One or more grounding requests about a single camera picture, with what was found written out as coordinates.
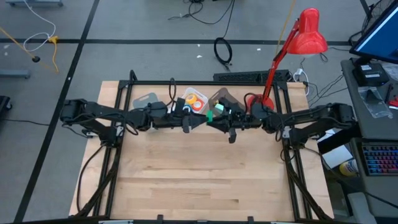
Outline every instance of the lamp arm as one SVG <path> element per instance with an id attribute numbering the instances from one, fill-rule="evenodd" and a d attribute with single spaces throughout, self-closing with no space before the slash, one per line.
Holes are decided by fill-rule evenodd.
<path id="1" fill-rule="evenodd" d="M 274 59 L 272 61 L 271 69 L 269 70 L 269 73 L 268 73 L 266 87 L 262 94 L 263 99 L 269 97 L 269 93 L 271 92 L 271 85 L 272 85 L 272 81 L 274 79 L 275 71 L 277 70 L 279 63 L 282 61 L 282 59 L 287 54 L 287 48 L 289 47 L 290 43 L 292 42 L 297 31 L 299 31 L 299 20 L 298 19 L 296 19 L 296 21 L 293 25 L 293 28 L 290 31 L 289 36 L 287 36 L 287 39 L 286 39 L 285 44 L 283 45 L 282 49 L 278 52 L 278 54 L 274 57 Z"/>

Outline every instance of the desk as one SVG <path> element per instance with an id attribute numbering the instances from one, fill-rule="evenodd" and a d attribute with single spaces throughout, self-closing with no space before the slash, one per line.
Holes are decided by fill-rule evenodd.
<path id="1" fill-rule="evenodd" d="M 182 96 L 186 87 L 177 85 L 177 96 Z M 207 97 L 227 87 L 241 102 L 245 93 L 260 93 L 264 89 L 262 86 L 190 87 Z M 307 109 L 303 85 L 289 83 L 288 87 L 292 110 Z M 98 103 L 113 107 L 117 90 L 118 82 L 103 82 Z M 170 100 L 167 85 L 133 85 L 131 100 L 149 92 L 156 93 L 160 101 Z M 126 134 L 111 218 L 155 220 L 158 214 L 163 214 L 165 220 L 243 221 L 253 216 L 255 221 L 293 221 L 285 164 L 279 157 L 281 143 L 261 129 L 237 130 L 237 134 L 234 144 L 228 143 L 228 134 L 205 124 L 190 134 L 184 134 L 181 128 L 151 129 L 138 136 Z M 99 144 L 98 139 L 88 140 L 82 165 Z M 317 144 L 309 141 L 307 147 L 317 149 Z M 319 156 L 309 151 L 302 151 L 301 155 L 308 191 L 325 213 L 333 217 Z M 83 175 L 81 206 L 98 186 L 103 156 L 101 151 Z M 302 197 L 297 193 L 303 218 Z M 104 213 L 107 194 L 106 190 L 99 214 Z M 75 199 L 76 193 L 70 214 L 76 214 Z"/>
<path id="2" fill-rule="evenodd" d="M 347 82 L 349 95 L 353 102 L 362 137 L 366 139 L 398 141 L 398 111 L 391 110 L 394 116 L 392 119 L 388 117 L 374 119 L 358 93 L 358 84 L 353 75 L 353 63 L 350 60 L 343 60 L 341 61 L 341 67 Z M 390 78 L 388 83 L 377 88 L 383 99 L 390 83 L 397 82 Z M 395 94 L 398 95 L 398 86 L 395 86 L 395 90 L 391 92 L 391 98 Z"/>
<path id="3" fill-rule="evenodd" d="M 370 139 L 370 140 L 393 140 L 398 141 L 398 111 L 391 110 L 393 113 L 393 118 L 390 119 L 388 117 L 383 118 L 373 118 L 368 109 L 366 108 L 363 100 L 359 96 L 358 93 L 358 84 L 353 75 L 354 65 L 350 60 L 341 61 L 341 67 L 343 69 L 343 75 L 347 82 L 347 87 L 349 91 L 349 95 L 352 99 L 355 114 L 357 116 L 359 130 L 353 131 L 358 132 L 351 135 L 351 137 Z M 392 78 L 390 81 L 383 86 L 379 86 L 377 90 L 379 91 L 382 97 L 385 97 L 387 93 L 387 88 L 390 83 L 397 83 Z M 391 98 L 393 95 L 397 94 L 397 86 L 395 86 L 395 90 L 391 92 Z M 364 164 L 361 162 L 361 152 L 357 148 L 356 143 L 360 141 L 360 139 L 352 139 L 349 142 L 349 147 L 355 159 L 358 162 L 359 174 L 361 176 L 361 180 L 363 182 L 364 188 L 371 194 L 374 194 L 380 198 L 386 199 L 394 204 L 398 203 L 398 194 L 396 194 L 396 185 L 398 185 L 398 176 L 390 176 L 390 177 L 370 177 L 366 175 Z M 393 208 L 385 203 L 382 203 L 372 197 L 367 197 L 367 201 L 369 204 L 369 209 L 371 213 L 375 217 L 398 217 L 397 209 Z"/>

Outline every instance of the black cable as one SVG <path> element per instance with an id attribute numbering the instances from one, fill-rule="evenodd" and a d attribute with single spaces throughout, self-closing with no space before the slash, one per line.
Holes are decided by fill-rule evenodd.
<path id="1" fill-rule="evenodd" d="M 305 58 L 303 58 L 303 60 L 300 62 L 300 68 L 302 69 L 302 70 L 304 70 L 304 67 L 303 67 L 303 62 L 305 61 Z"/>
<path id="2" fill-rule="evenodd" d="M 28 120 L 1 119 L 0 121 L 25 122 L 25 123 L 37 124 L 37 125 L 41 125 L 41 126 L 50 126 L 49 124 L 38 123 L 35 121 L 28 121 Z"/>
<path id="3" fill-rule="evenodd" d="M 341 79 L 343 78 L 343 75 L 339 75 L 335 80 L 333 80 L 332 82 L 330 82 L 330 83 L 328 83 L 325 87 L 323 87 L 322 89 L 321 89 L 321 91 L 317 91 L 317 95 L 316 96 L 314 96 L 311 100 L 309 100 L 309 101 L 312 101 L 312 100 L 314 100 L 316 97 L 321 97 L 322 95 L 324 95 L 329 89 L 330 89 L 330 87 L 331 86 L 333 86 L 333 85 L 335 85 L 336 83 L 338 83 Z"/>
<path id="4" fill-rule="evenodd" d="M 86 122 L 89 122 L 89 121 L 92 121 L 92 120 L 95 120 L 95 119 L 98 119 L 98 118 L 102 118 L 102 117 L 105 117 L 105 116 L 111 116 L 111 115 L 119 115 L 120 117 L 124 118 L 124 115 L 120 114 L 120 113 L 108 113 L 108 114 L 101 114 L 101 115 L 98 115 L 98 116 L 92 116 L 91 118 L 88 118 L 88 119 L 83 120 L 83 121 L 71 122 L 70 124 L 83 124 L 83 123 L 86 123 Z"/>
<path id="5" fill-rule="evenodd" d="M 172 84 L 174 85 L 174 92 L 173 92 L 173 96 L 172 96 L 172 91 L 171 91 L 171 87 Z M 169 97 L 170 97 L 170 102 L 166 104 L 166 106 L 168 105 L 172 105 L 171 110 L 173 110 L 173 106 L 175 103 L 175 95 L 177 94 L 177 84 L 175 83 L 174 78 L 170 79 L 170 83 L 169 83 Z"/>
<path id="6" fill-rule="evenodd" d="M 194 14 L 191 13 L 191 7 L 192 7 L 193 4 L 195 4 L 194 2 L 192 2 L 192 3 L 189 5 L 188 14 L 189 14 L 192 18 L 194 18 L 194 20 L 196 20 L 196 21 L 198 21 L 198 22 L 201 22 L 201 23 L 203 23 L 203 24 L 208 24 L 208 25 L 214 25 L 214 24 L 218 23 L 219 21 L 221 21 L 221 20 L 224 18 L 225 14 L 228 12 L 228 10 L 229 10 L 229 9 L 231 8 L 231 6 L 233 5 L 233 2 L 235 2 L 235 0 L 231 0 L 231 3 L 229 4 L 228 8 L 225 10 L 224 14 L 223 14 L 216 22 L 205 22 L 205 21 L 201 21 L 200 19 L 198 19 L 198 18 L 196 18 L 195 16 L 193 16 Z"/>
<path id="7" fill-rule="evenodd" d="M 329 47 L 329 49 L 335 49 L 335 50 L 340 50 L 340 51 L 349 51 L 349 50 L 346 50 L 346 49 L 338 49 L 336 47 Z"/>
<path id="8" fill-rule="evenodd" d="M 330 88 L 333 87 L 333 85 L 336 85 L 342 78 L 343 78 L 343 76 L 341 76 L 341 78 L 340 78 L 339 80 L 337 80 L 337 81 L 334 82 L 332 85 L 330 85 L 329 88 L 328 88 L 324 93 L 322 93 L 322 95 L 321 95 L 317 100 L 315 100 L 314 102 L 312 102 L 311 105 L 310 105 L 309 107 L 311 107 L 311 106 L 314 105 L 316 102 L 318 102 L 321 98 L 323 98 L 323 95 L 326 94 L 326 93 L 330 90 Z"/>
<path id="9" fill-rule="evenodd" d="M 216 38 L 216 40 L 214 41 L 214 46 L 213 46 L 213 48 L 214 48 L 214 54 L 216 55 L 217 60 L 219 61 L 220 64 L 224 65 L 225 68 L 226 68 L 228 71 L 229 71 L 228 65 L 229 65 L 229 63 L 230 63 L 231 60 L 232 60 L 232 47 L 231 47 L 231 45 L 228 43 L 228 41 L 226 41 L 224 38 L 225 38 L 226 34 L 228 33 L 229 23 L 231 22 L 231 17 L 232 17 L 232 12 L 233 12 L 233 10 L 234 10 L 235 0 L 231 0 L 231 3 L 229 4 L 229 7 L 231 7 L 231 5 L 232 5 L 232 8 L 231 8 L 231 12 L 230 12 L 230 14 L 229 14 L 229 19 L 228 19 L 228 23 L 227 23 L 227 26 L 226 26 L 226 30 L 225 30 L 224 36 L 223 36 L 223 37 L 218 37 L 218 38 Z M 229 56 L 228 56 L 228 59 L 227 59 L 227 60 L 223 60 L 223 59 L 218 55 L 218 52 L 217 52 L 217 43 L 218 43 L 219 41 L 221 41 L 222 43 L 224 43 L 225 46 L 226 46 L 226 48 L 228 49 Z"/>
<path id="10" fill-rule="evenodd" d="M 201 3 L 201 2 L 196 2 L 195 0 L 190 0 L 190 1 L 184 1 L 183 0 L 183 2 L 184 3 L 189 3 L 189 2 L 191 2 L 191 4 L 193 4 L 193 3 L 200 3 L 200 9 L 199 10 L 197 10 L 197 11 L 195 11 L 195 12 L 193 12 L 192 13 L 192 15 L 195 15 L 196 13 L 199 13 L 202 9 L 203 9 L 203 4 Z M 173 16 L 173 17 L 170 17 L 170 18 L 168 18 L 167 20 L 174 20 L 174 19 L 181 19 L 181 18 L 188 18 L 188 17 L 190 17 L 191 15 L 189 14 L 189 13 L 187 13 L 187 14 L 185 14 L 185 15 L 183 15 L 183 16 Z"/>
<path id="11" fill-rule="evenodd" d="M 330 96 L 330 95 L 332 95 L 332 94 L 341 92 L 341 91 L 346 90 L 346 89 L 348 89 L 348 88 L 346 87 L 346 88 L 342 88 L 342 89 L 340 89 L 340 90 L 336 90 L 336 91 L 334 91 L 334 92 L 331 92 L 331 93 L 327 94 L 326 96 L 322 96 L 321 98 L 326 98 L 326 97 L 328 97 L 328 96 Z"/>
<path id="12" fill-rule="evenodd" d="M 323 156 L 322 156 L 319 152 L 317 152 L 317 151 L 315 151 L 315 150 L 313 150 L 313 149 L 309 149 L 309 148 L 307 148 L 307 147 L 305 147 L 304 149 L 306 149 L 306 150 L 308 150 L 308 151 L 311 151 L 311 152 L 317 154 L 318 156 L 320 156 L 320 157 L 321 157 L 321 160 L 322 160 L 322 165 L 324 165 L 325 168 L 326 168 L 328 171 L 330 171 L 337 179 L 339 179 L 339 180 L 340 180 L 342 183 L 344 183 L 346 186 L 350 187 L 351 189 L 353 189 L 353 190 L 355 190 L 355 191 L 362 192 L 363 194 L 366 194 L 366 195 L 368 195 L 368 196 L 370 196 L 370 197 L 372 197 L 372 198 L 374 198 L 374 199 L 376 199 L 376 200 L 379 200 L 380 202 L 386 203 L 386 204 L 388 204 L 388 205 L 390 205 L 390 206 L 392 206 L 392 207 L 394 207 L 394 208 L 398 208 L 398 205 L 396 205 L 396 204 L 394 204 L 394 203 L 391 203 L 391 202 L 389 202 L 389 201 L 387 201 L 387 200 L 384 200 L 384 199 L 379 198 L 379 197 L 377 197 L 377 196 L 375 196 L 375 195 L 373 195 L 373 194 L 370 194 L 369 192 L 367 192 L 367 191 L 365 191 L 365 190 L 361 190 L 361 189 L 359 189 L 359 188 L 357 188 L 357 187 L 352 186 L 352 185 L 349 184 L 347 181 L 345 181 L 344 179 L 342 179 L 335 171 L 333 171 L 332 168 L 330 168 L 330 166 L 326 163 L 325 159 L 323 158 Z"/>
<path id="13" fill-rule="evenodd" d="M 279 113 L 276 113 L 274 111 L 272 111 L 271 113 L 276 114 L 279 117 L 279 119 L 280 119 L 280 128 L 277 129 L 277 131 L 275 132 L 275 141 L 276 142 L 280 142 L 282 140 L 282 133 L 285 130 L 285 123 L 284 123 L 284 120 L 283 120 L 283 118 L 281 117 L 281 115 Z"/>
<path id="14" fill-rule="evenodd" d="M 280 151 L 280 154 L 279 154 L 279 157 L 280 157 L 280 159 L 282 160 L 282 161 L 284 161 L 284 162 L 291 162 L 292 161 L 292 159 L 294 159 L 294 157 L 296 156 L 296 152 L 295 151 L 293 151 L 293 156 L 292 157 L 290 157 L 290 158 L 288 158 L 287 160 L 285 160 L 283 157 L 282 157 L 282 153 L 285 151 L 285 149 L 282 149 L 281 151 Z"/>
<path id="15" fill-rule="evenodd" d="M 103 148 L 104 146 L 101 145 L 101 147 L 99 147 L 99 149 L 97 149 L 97 151 L 94 152 L 94 154 L 92 156 L 90 156 L 90 158 L 88 158 L 88 160 L 86 161 L 85 165 L 83 166 L 83 168 L 81 168 L 80 171 L 80 175 L 79 175 L 79 179 L 78 179 L 78 185 L 77 185 L 77 193 L 76 193 L 76 207 L 78 212 L 80 212 L 80 187 L 81 187 L 81 177 L 88 165 L 88 163 L 100 152 L 100 150 Z"/>
<path id="16" fill-rule="evenodd" d="M 246 93 L 243 97 L 243 102 L 244 102 L 244 114 L 246 114 L 248 112 L 248 103 L 246 102 L 246 97 L 248 96 L 254 96 L 254 102 L 257 100 L 257 95 L 254 93 Z"/>
<path id="17" fill-rule="evenodd" d="M 66 126 L 66 124 L 63 124 L 61 127 L 66 128 L 66 129 L 69 129 L 71 132 L 73 132 L 73 133 L 75 133 L 75 134 L 77 134 L 77 135 L 79 135 L 79 136 L 81 136 L 81 137 L 83 137 L 83 138 L 87 138 L 87 139 L 88 139 L 87 136 L 77 133 L 77 132 L 76 132 L 75 130 L 73 130 L 71 127 Z"/>
<path id="18" fill-rule="evenodd" d="M 316 96 L 319 97 L 318 86 L 317 86 L 316 84 L 310 83 L 310 82 L 303 82 L 303 84 L 304 84 L 304 85 L 307 85 L 307 84 L 308 84 L 308 85 L 307 85 L 308 87 L 312 87 L 312 86 L 309 86 L 309 85 L 315 86 L 315 91 L 317 92 Z"/>
<path id="19" fill-rule="evenodd" d="M 328 62 L 329 62 L 328 57 L 327 57 L 324 53 L 320 53 L 319 56 L 320 56 L 321 61 L 322 61 L 323 63 L 328 63 Z"/>
<path id="20" fill-rule="evenodd" d="M 353 35 L 351 35 L 351 36 L 349 37 L 348 43 L 350 44 L 350 46 L 352 46 L 352 47 L 354 46 L 353 38 L 354 38 L 355 36 L 357 36 L 358 34 L 362 34 L 362 30 L 356 32 L 355 34 L 353 34 Z"/>

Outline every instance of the white cable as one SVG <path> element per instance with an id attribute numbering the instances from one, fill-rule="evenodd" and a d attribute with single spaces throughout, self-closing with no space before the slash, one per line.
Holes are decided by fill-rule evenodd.
<path id="1" fill-rule="evenodd" d="M 52 22 L 50 22 L 50 21 L 44 19 L 43 17 L 39 16 L 35 11 L 33 11 L 32 8 L 31 8 L 31 7 L 28 5 L 28 3 L 26 2 L 26 0 L 24 0 L 24 2 L 25 2 L 25 4 L 26 4 L 26 6 L 28 7 L 28 9 L 29 9 L 33 14 L 35 14 L 37 17 L 41 18 L 41 19 L 44 20 L 45 22 L 48 22 L 49 24 L 51 24 L 51 25 L 54 26 L 54 31 L 52 32 L 51 35 L 50 35 L 49 33 L 46 33 L 46 32 L 40 32 L 40 33 L 37 33 L 37 34 L 32 35 L 31 37 L 29 37 L 28 39 L 26 39 L 26 40 L 24 41 L 24 49 L 25 49 L 26 51 L 28 51 L 28 52 L 33 52 L 33 51 L 35 51 L 35 50 L 41 48 L 41 47 L 49 40 L 49 38 L 51 38 L 52 36 L 54 36 L 55 30 L 57 29 L 57 27 L 55 26 L 54 23 L 52 23 Z M 36 48 L 33 49 L 33 50 L 28 50 L 28 49 L 26 49 L 26 46 L 25 46 L 25 45 L 26 45 L 26 42 L 28 42 L 28 41 L 29 41 L 30 39 L 32 39 L 33 37 L 35 37 L 35 36 L 37 36 L 37 35 L 42 35 L 42 34 L 47 35 L 47 39 L 46 39 L 42 44 L 40 44 L 38 47 L 36 47 Z"/>
<path id="2" fill-rule="evenodd" d="M 297 69 L 297 71 L 293 74 L 294 82 L 299 82 L 301 74 L 304 74 L 307 83 L 309 83 L 310 80 L 308 79 L 308 75 L 301 68 Z M 307 87 L 307 92 L 305 93 L 305 95 L 308 96 L 309 93 L 310 93 L 310 88 Z"/>

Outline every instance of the wooden tabletop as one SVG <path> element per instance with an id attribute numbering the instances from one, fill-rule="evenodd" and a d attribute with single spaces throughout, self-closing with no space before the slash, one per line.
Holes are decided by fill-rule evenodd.
<path id="1" fill-rule="evenodd" d="M 118 82 L 103 82 L 98 103 L 113 107 L 117 87 Z M 182 96 L 187 87 L 178 85 L 177 96 Z M 244 94 L 263 91 L 261 86 L 190 87 L 208 98 L 226 87 L 242 103 Z M 302 83 L 288 83 L 288 87 L 292 110 L 307 109 Z M 160 101 L 170 101 L 167 85 L 134 85 L 132 89 L 131 100 L 154 92 Z M 285 109 L 283 93 L 280 95 Z M 244 221 L 253 216 L 255 221 L 293 221 L 285 164 L 279 156 L 282 144 L 275 142 L 274 134 L 267 134 L 260 128 L 236 132 L 234 144 L 228 143 L 228 133 L 205 124 L 190 134 L 184 134 L 181 128 L 150 129 L 138 136 L 127 133 L 111 218 L 153 220 L 163 214 L 165 220 Z M 88 140 L 82 165 L 99 145 L 98 139 Z M 318 150 L 315 141 L 308 141 L 306 146 Z M 104 149 L 83 174 L 81 206 L 98 186 L 103 155 Z M 321 160 L 309 151 L 301 150 L 301 155 L 307 189 L 332 217 Z M 302 197 L 298 190 L 297 193 L 304 218 Z M 107 195 L 108 190 L 105 190 L 100 213 L 104 213 Z M 76 192 L 70 214 L 76 213 L 75 200 Z"/>

